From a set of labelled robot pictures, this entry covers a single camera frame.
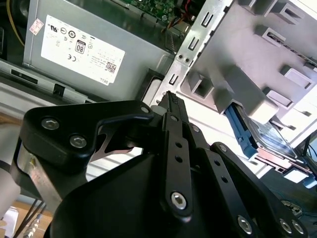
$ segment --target blue drive rail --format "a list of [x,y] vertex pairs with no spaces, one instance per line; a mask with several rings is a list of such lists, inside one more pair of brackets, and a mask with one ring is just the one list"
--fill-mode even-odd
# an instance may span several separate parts
[[[236,109],[235,104],[231,104],[225,111],[230,125],[233,129],[234,135],[237,142],[239,143],[243,154],[249,159],[255,158],[258,155],[258,145],[255,143],[250,130],[247,128],[245,123],[242,121],[239,112]],[[317,185],[317,163],[307,156],[301,157],[302,161],[310,168],[312,174],[307,174],[304,171],[302,173],[306,174],[308,177],[303,180],[303,185],[306,188],[312,188]],[[292,166],[288,172],[284,174],[286,176],[293,170],[298,170],[298,168]]]
[[231,124],[234,135],[241,146],[243,154],[245,154],[245,156],[247,156],[247,158],[250,160],[258,154],[258,146],[251,143],[250,138],[252,135],[250,131],[242,125],[236,111],[234,110],[234,107],[234,104],[231,104],[225,111],[225,115]]

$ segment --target blue plastic bracket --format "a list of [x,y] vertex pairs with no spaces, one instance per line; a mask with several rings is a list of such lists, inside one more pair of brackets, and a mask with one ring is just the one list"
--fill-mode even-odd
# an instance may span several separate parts
[[233,129],[234,135],[241,146],[241,149],[243,151],[243,154],[247,156],[247,158],[251,159],[253,158],[257,153],[257,147],[255,148],[251,142],[250,138],[252,137],[249,130],[245,130],[240,123],[240,120],[233,109],[234,105],[230,105],[227,110],[224,112],[227,116],[231,127]]

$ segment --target red wire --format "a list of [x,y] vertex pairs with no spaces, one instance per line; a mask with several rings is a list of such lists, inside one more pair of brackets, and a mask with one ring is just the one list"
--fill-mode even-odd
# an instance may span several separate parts
[[188,13],[188,4],[190,3],[190,0],[187,0],[187,3],[186,3],[186,5],[185,5],[185,10],[186,10],[186,12]]

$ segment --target mounting hole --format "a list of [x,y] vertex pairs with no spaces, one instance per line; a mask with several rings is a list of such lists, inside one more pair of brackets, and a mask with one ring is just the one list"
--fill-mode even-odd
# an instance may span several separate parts
[[225,183],[228,183],[228,179],[226,179],[226,177],[221,177],[222,181],[224,181]]
[[170,118],[171,118],[172,120],[174,120],[174,121],[178,121],[178,118],[175,117],[175,116],[170,116]]
[[176,142],[175,145],[178,147],[178,148],[182,148],[183,146],[181,145],[181,143],[178,143]]
[[220,162],[218,160],[215,160],[214,163],[218,166],[220,166]]
[[182,162],[183,162],[182,158],[180,158],[179,156],[175,156],[175,159],[176,159],[176,161],[179,162],[179,163],[182,163]]
[[141,107],[141,110],[144,111],[145,113],[149,113],[149,112],[150,112],[150,111],[149,111],[147,108],[145,108],[145,107]]

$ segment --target metal plate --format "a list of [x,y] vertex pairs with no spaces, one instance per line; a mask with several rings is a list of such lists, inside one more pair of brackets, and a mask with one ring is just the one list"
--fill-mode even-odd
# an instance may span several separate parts
[[28,31],[24,64],[81,92],[107,100],[134,99],[148,68],[166,73],[174,58],[165,50],[161,28],[117,4],[56,0],[52,5],[50,0],[31,0],[28,29],[37,18],[45,23],[47,15],[125,51],[115,83],[105,86],[42,58],[44,26],[36,36]]

